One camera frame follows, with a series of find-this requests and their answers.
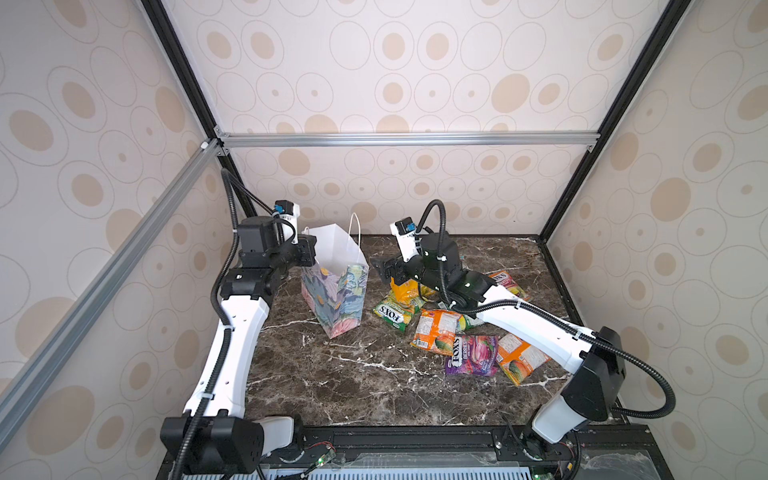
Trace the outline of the floral white paper bag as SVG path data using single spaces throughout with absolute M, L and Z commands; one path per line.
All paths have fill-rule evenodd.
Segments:
M 333 339 L 360 325 L 369 265 L 362 252 L 360 221 L 305 228 L 316 239 L 316 264 L 301 270 L 301 291 L 326 335 Z

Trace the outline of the purple Fox's candy bag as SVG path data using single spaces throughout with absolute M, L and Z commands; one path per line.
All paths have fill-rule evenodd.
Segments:
M 445 374 L 492 377 L 497 371 L 498 340 L 488 335 L 463 335 L 454 340 Z

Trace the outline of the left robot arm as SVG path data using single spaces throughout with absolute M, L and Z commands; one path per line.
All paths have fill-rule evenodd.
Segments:
M 255 196 L 228 169 L 221 176 L 233 238 L 210 292 L 219 324 L 182 414 L 161 426 L 160 440 L 173 460 L 171 479 L 260 473 L 274 451 L 303 444 L 299 417 L 248 420 L 245 404 L 253 355 L 279 286 L 291 269 L 315 265 L 316 239 L 299 232 L 300 208 L 288 200 L 240 219 L 236 194 Z

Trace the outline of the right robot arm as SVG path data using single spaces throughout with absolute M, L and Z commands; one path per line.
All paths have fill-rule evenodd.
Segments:
M 435 291 L 448 311 L 504 329 L 542 351 L 570 373 L 560 392 L 540 406 L 519 436 L 528 448 L 560 442 L 585 424 L 612 415 L 659 419 L 677 399 L 669 381 L 654 367 L 622 348 L 620 335 L 563 320 L 509 292 L 486 274 L 463 266 L 447 232 L 447 212 L 430 201 L 419 221 L 404 217 L 390 225 L 400 254 L 379 266 L 382 276 L 402 285 L 414 280 Z M 648 411 L 617 406 L 627 365 L 648 375 L 662 390 L 662 406 Z

